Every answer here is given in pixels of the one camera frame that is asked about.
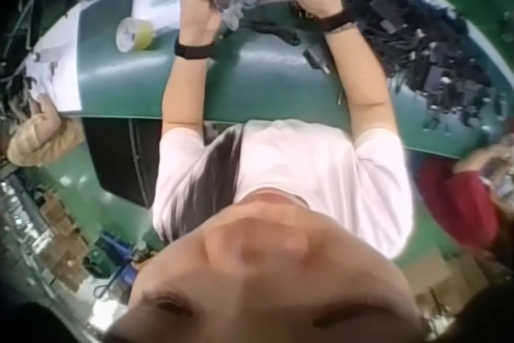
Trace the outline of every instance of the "black watch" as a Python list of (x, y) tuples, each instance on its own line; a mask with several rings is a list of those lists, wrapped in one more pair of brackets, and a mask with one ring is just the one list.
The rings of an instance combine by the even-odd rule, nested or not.
[(352, 6), (345, 4), (343, 10), (335, 15), (320, 19), (318, 22), (323, 32), (331, 32), (356, 21)]
[(175, 56), (184, 59), (207, 59), (212, 57), (214, 52), (214, 43), (207, 46), (184, 46), (178, 42), (178, 36), (175, 39)]

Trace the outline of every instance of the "tape roll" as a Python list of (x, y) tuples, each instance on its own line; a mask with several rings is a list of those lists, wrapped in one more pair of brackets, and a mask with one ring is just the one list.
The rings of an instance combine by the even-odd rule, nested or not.
[(116, 45), (121, 52), (141, 51), (153, 41), (152, 23), (144, 19), (125, 18), (116, 30)]

